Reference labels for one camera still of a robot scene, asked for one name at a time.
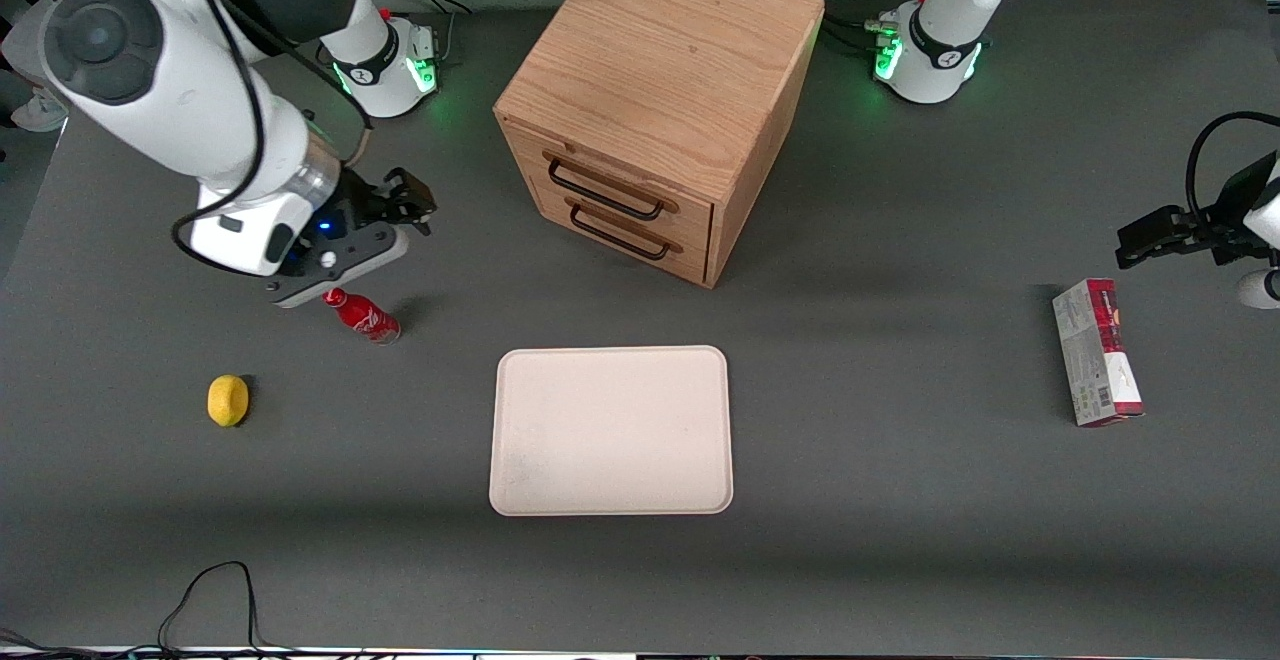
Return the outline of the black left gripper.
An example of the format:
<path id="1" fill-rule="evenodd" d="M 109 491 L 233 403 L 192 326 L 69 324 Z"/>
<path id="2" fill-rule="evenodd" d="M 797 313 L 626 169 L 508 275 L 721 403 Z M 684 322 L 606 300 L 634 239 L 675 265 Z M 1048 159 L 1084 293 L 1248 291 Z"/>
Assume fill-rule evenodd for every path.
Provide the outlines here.
<path id="1" fill-rule="evenodd" d="M 1193 237 L 1193 223 L 1180 206 L 1160 206 L 1117 232 L 1117 269 L 1128 271 L 1149 258 L 1210 251 L 1213 262 L 1277 258 L 1277 153 L 1266 155 L 1222 185 L 1215 203 L 1201 212 L 1207 226 Z"/>

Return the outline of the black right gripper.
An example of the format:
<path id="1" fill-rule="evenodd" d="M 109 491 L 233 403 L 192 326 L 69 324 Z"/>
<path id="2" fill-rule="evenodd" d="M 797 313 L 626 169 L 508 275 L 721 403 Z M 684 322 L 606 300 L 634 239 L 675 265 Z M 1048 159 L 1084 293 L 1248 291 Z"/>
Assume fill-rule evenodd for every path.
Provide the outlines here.
<path id="1" fill-rule="evenodd" d="M 390 201 L 402 226 L 430 237 L 433 192 L 406 168 L 385 174 L 388 200 L 357 174 L 344 173 L 334 194 L 312 214 L 285 249 L 285 272 L 370 272 L 403 256 L 403 233 L 393 226 Z"/>

